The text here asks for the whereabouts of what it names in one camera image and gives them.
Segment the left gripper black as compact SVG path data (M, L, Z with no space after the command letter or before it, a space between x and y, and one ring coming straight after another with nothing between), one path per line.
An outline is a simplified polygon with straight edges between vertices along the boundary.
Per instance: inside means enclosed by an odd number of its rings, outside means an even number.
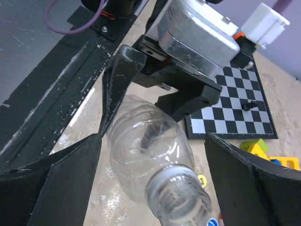
M145 34L166 2L167 0L156 2L147 21ZM216 104L220 98L222 86L216 83L210 85L215 77L197 73L194 69L165 54L158 43L146 37L145 34L134 45L141 52L128 45L122 45L107 63L102 76L103 114L98 131L100 136L106 133L127 88L142 69L141 74L135 80L136 83L144 87L161 86L163 89L173 87L179 90L160 96L155 103L157 108L176 122L197 110Z

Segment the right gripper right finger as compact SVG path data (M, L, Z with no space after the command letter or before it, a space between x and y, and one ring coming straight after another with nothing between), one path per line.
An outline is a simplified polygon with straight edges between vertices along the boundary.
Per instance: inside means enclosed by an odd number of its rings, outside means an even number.
M227 226L299 226L301 172L206 134L205 151Z

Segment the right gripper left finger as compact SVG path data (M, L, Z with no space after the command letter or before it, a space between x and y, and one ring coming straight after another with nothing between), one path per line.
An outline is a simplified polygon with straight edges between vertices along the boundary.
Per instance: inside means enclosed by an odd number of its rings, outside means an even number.
M81 226L102 139L85 139L0 175L2 226Z

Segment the crushed clear bottle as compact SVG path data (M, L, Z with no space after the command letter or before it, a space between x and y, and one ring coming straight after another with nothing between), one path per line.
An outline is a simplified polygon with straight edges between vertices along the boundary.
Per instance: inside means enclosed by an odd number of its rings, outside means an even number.
M111 168L125 194L163 226L205 226L212 203L194 172L181 126L154 104L125 95L107 130Z

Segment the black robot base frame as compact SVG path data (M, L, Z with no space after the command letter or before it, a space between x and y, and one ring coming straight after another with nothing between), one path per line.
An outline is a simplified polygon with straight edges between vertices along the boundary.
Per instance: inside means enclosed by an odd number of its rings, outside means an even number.
M44 22L48 1L1 1L1 172L50 153L146 3L107 0L108 16L63 36Z

